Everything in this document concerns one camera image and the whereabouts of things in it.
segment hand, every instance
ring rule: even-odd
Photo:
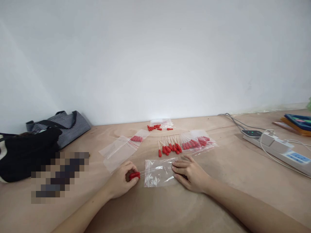
[[[178,160],[173,163],[173,171],[177,174],[174,177],[184,185],[188,190],[196,192],[196,193],[206,193],[207,194],[207,186],[208,181],[211,177],[201,168],[199,164],[194,161],[192,157],[185,156],[187,160]]]
[[[130,182],[125,180],[125,175],[130,171],[138,172],[137,167],[131,162],[127,161],[121,164],[113,173],[103,189],[108,193],[111,199],[122,196],[127,193],[131,187],[138,182],[138,177],[135,177]]]

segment extension cord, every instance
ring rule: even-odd
[[[255,139],[248,137],[246,135],[243,136],[243,138],[250,143],[253,143],[255,146],[260,146],[260,138]],[[285,153],[279,153],[278,151],[274,150],[271,146],[267,146],[265,144],[262,144],[262,147],[265,149],[266,152],[269,154],[277,157],[278,159],[282,160],[283,162],[291,165],[292,167],[296,168],[297,170],[301,171],[302,173],[311,176],[311,159],[304,157],[303,155],[289,149]]]

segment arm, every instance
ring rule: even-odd
[[[131,161],[123,163],[91,199],[63,221],[52,233],[83,233],[104,204],[110,199],[122,196],[137,183],[138,177],[130,182],[125,180],[125,175],[130,170],[138,172],[136,166]]]
[[[311,232],[301,223],[246,193],[211,178],[193,158],[173,163],[175,178],[188,190],[205,193],[233,213],[252,232]]]

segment plastic bag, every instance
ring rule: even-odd
[[[172,162],[177,158],[145,161],[144,187],[162,187],[177,184],[172,170]]]
[[[131,143],[136,146],[140,146],[143,140],[145,140],[149,135],[150,133],[147,130],[141,129],[131,138]]]
[[[161,125],[160,128],[173,128],[173,123],[170,118],[150,120],[150,126]]]
[[[194,151],[192,155],[198,155],[202,152],[207,152],[210,151],[211,149],[217,147],[217,143],[215,140],[210,138],[208,134],[206,133],[205,130],[199,129],[199,130],[191,130],[190,134],[194,137],[197,138],[198,141],[201,144],[202,149],[198,151]]]
[[[182,150],[185,152],[198,151],[202,149],[199,140],[192,136],[190,132],[182,133],[179,136]]]
[[[99,153],[104,157],[104,165],[112,173],[125,160],[137,151],[138,146],[134,145],[130,138],[122,135],[113,143],[100,150]]]

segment forearm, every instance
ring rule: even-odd
[[[109,193],[105,188],[102,188],[71,216],[63,221],[52,233],[83,233],[96,213],[109,200]]]
[[[225,206],[252,232],[310,232],[281,211],[215,179],[208,180],[206,194]]]

